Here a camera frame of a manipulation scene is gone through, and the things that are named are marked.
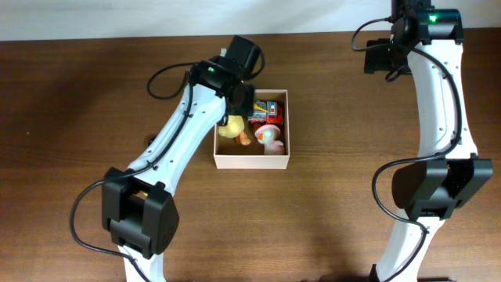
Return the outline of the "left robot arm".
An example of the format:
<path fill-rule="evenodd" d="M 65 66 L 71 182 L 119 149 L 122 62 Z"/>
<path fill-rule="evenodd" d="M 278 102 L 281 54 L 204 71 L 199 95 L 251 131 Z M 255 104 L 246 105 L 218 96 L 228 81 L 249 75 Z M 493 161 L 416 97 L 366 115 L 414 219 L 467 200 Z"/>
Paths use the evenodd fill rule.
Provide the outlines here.
<path fill-rule="evenodd" d="M 174 203 L 178 181 L 206 134 L 233 115 L 253 111 L 248 81 L 264 55 L 236 36 L 224 54 L 193 63 L 178 107 L 127 168 L 111 168 L 102 185 L 102 223 L 126 262 L 129 281 L 162 281 L 163 253 L 179 224 Z"/>

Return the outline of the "yellow plush duck toy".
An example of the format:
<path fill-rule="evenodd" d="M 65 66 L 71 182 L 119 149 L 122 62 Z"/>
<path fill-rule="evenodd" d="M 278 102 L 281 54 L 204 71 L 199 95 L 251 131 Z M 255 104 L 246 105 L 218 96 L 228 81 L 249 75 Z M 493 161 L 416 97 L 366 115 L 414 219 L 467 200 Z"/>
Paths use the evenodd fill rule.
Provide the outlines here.
<path fill-rule="evenodd" d="M 218 126 L 218 134 L 221 137 L 235 139 L 235 141 L 242 146 L 251 144 L 251 140 L 245 132 L 243 117 L 239 115 L 229 115 L 226 120 L 226 125 Z"/>

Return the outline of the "red toy fire truck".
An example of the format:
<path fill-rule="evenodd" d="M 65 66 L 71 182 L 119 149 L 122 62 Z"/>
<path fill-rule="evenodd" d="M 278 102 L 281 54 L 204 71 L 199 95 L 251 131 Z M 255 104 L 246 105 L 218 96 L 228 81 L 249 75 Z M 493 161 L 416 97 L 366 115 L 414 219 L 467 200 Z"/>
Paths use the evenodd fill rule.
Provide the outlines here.
<path fill-rule="evenodd" d="M 277 101 L 256 101 L 254 112 L 247 118 L 252 125 L 282 125 L 284 122 L 283 105 Z"/>

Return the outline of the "pink cardboard box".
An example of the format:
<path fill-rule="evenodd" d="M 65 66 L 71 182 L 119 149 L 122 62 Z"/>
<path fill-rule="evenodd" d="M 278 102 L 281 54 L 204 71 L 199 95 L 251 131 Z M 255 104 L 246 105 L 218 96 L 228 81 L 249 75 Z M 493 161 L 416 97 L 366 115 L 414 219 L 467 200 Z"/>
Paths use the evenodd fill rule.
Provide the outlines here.
<path fill-rule="evenodd" d="M 252 127 L 247 123 L 246 133 L 251 139 L 248 146 L 238 145 L 234 139 L 219 135 L 214 127 L 214 161 L 217 169 L 286 169 L 290 159 L 290 129 L 288 92 L 286 89 L 258 89 L 258 100 L 278 101 L 283 105 L 283 125 L 280 126 L 280 140 L 284 143 L 284 154 L 264 155 L 265 147 L 258 143 Z"/>

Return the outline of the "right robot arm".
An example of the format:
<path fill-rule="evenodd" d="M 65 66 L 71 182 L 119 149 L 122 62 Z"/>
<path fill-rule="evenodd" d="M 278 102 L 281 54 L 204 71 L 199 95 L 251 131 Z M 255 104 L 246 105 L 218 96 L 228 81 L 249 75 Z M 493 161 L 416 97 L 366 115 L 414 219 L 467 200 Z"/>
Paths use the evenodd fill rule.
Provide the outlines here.
<path fill-rule="evenodd" d="M 411 75 L 420 121 L 417 157 L 392 161 L 391 192 L 397 212 L 380 209 L 395 220 L 371 281 L 416 281 L 421 262 L 438 230 L 492 177 L 489 159 L 480 159 L 470 134 L 461 78 L 464 33 L 457 9 L 438 9 L 429 1 L 393 1 L 390 38 L 367 42 L 364 71 L 386 72 L 386 81 Z"/>

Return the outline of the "white duck figurine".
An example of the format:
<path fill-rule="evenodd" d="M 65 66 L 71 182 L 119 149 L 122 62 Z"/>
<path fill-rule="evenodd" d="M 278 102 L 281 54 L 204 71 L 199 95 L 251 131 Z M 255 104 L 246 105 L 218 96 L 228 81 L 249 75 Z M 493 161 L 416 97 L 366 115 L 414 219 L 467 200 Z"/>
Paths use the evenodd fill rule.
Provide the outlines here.
<path fill-rule="evenodd" d="M 262 125 L 254 134 L 258 142 L 264 146 L 264 155 L 284 155 L 284 143 L 279 140 L 280 129 L 276 125 Z"/>

